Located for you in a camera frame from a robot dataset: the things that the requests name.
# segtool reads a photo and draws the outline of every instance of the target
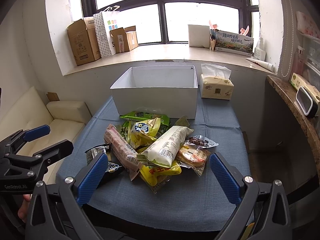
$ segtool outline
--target windowsill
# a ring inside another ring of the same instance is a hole
[[[246,60],[246,57],[247,56],[234,53],[211,51],[207,48],[189,47],[188,44],[145,45],[139,46],[129,52],[118,53],[110,57],[100,58],[94,62],[83,64],[81,66],[75,66],[65,75],[101,66],[148,60],[160,60],[164,62],[184,62],[186,60],[217,62],[247,67],[274,75],[273,72],[255,63],[252,63],[249,60]]]

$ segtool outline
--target blue textured grip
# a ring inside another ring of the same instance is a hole
[[[32,130],[26,131],[23,140],[25,142],[31,142],[35,139],[38,139],[42,136],[48,135],[50,133],[49,125],[42,125]]]
[[[108,157],[102,154],[78,187],[77,203],[87,204],[108,168]]]
[[[210,168],[229,202],[239,205],[241,202],[240,187],[216,154],[210,156]]]

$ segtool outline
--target tablecloth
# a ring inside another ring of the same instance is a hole
[[[243,135],[230,101],[204,99],[198,94],[196,118],[189,122],[190,128],[194,129],[193,135],[204,135],[219,143],[215,151],[221,152],[244,176],[250,174]],[[86,165],[84,152],[104,143],[103,135],[110,123],[124,123],[112,98],[79,135],[73,153],[65,158],[56,181],[76,176]],[[183,168],[180,175],[172,176],[156,194],[139,177],[131,182],[124,171],[99,187],[89,205],[133,223],[176,231],[220,230],[235,208],[228,202],[208,163],[201,177],[192,169]]]

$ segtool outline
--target sofa armrest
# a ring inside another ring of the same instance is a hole
[[[82,101],[52,101],[47,109],[54,119],[63,119],[87,124],[91,114]]]

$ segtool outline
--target cream leather sofa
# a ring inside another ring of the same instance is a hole
[[[84,102],[54,101],[49,102],[46,107],[36,89],[31,87],[0,121],[0,141],[20,129],[49,125],[50,134],[26,143],[18,152],[19,155],[32,156],[64,139],[74,142],[90,119],[91,114]],[[55,183],[56,173],[62,162],[60,160],[48,167],[43,179],[46,184]]]

